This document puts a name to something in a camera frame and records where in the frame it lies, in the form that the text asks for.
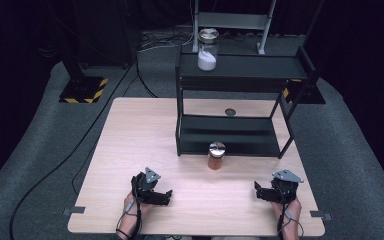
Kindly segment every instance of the human hand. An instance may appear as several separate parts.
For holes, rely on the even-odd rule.
[[[127,212],[124,212],[126,211],[127,206],[129,206],[132,200],[134,200],[134,202],[131,205],[131,208],[128,209]],[[155,205],[146,204],[146,203],[140,204],[142,219],[144,219],[148,215],[149,211],[154,206]],[[135,230],[136,223],[137,223],[137,202],[133,197],[132,192],[130,192],[124,199],[123,217],[121,218],[120,223],[117,227],[118,229],[120,229],[120,231],[122,231],[123,233],[125,233],[127,236],[130,237],[133,231]],[[123,233],[117,231],[118,236],[120,236],[124,240],[127,240],[127,237]]]
[[[270,203],[273,207],[274,215],[276,216],[276,219],[279,221],[279,218],[282,215],[282,205],[276,202],[270,202]],[[298,238],[298,222],[301,214],[301,203],[298,200],[298,198],[296,198],[295,200],[289,203],[287,211],[289,212],[291,218],[295,221],[289,220],[288,217],[286,216],[284,217],[283,223],[282,223],[282,226],[284,226],[282,228],[283,239],[285,240],[299,239]]]

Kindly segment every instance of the yellow and black hazard tape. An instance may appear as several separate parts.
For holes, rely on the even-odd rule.
[[[66,97],[66,98],[61,98],[61,102],[66,102],[66,103],[95,103],[98,102],[99,98],[101,97],[102,93],[104,92],[105,85],[107,84],[108,79],[102,79],[99,88],[95,92],[95,95],[89,98],[76,98],[76,97]]]
[[[292,103],[295,100],[295,97],[301,88],[301,84],[302,80],[300,79],[291,79],[291,81],[289,81],[285,90],[283,90],[283,97],[287,103]]]

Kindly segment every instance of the copper-colored jar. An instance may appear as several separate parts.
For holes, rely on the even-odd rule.
[[[212,170],[221,168],[226,146],[221,142],[213,142],[208,150],[208,167]]]

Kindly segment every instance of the lower shelf board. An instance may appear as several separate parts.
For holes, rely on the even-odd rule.
[[[226,146],[226,155],[270,156],[280,154],[273,122],[268,117],[217,117],[183,115],[180,153],[208,154],[210,143]]]

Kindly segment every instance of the two-tier black shelf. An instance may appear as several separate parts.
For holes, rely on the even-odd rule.
[[[304,81],[302,89],[305,89],[306,80],[315,71],[304,49],[300,47],[295,56],[219,54],[212,71],[199,69],[197,57],[196,53],[179,48],[176,59],[177,154],[207,154],[211,142],[221,141],[229,155],[282,158],[294,139],[289,119],[299,102],[298,96],[286,111],[282,93],[291,79]],[[278,95],[267,117],[224,117],[185,114],[183,92],[188,90]],[[282,109],[290,136],[283,147],[279,147],[272,122],[278,107]]]

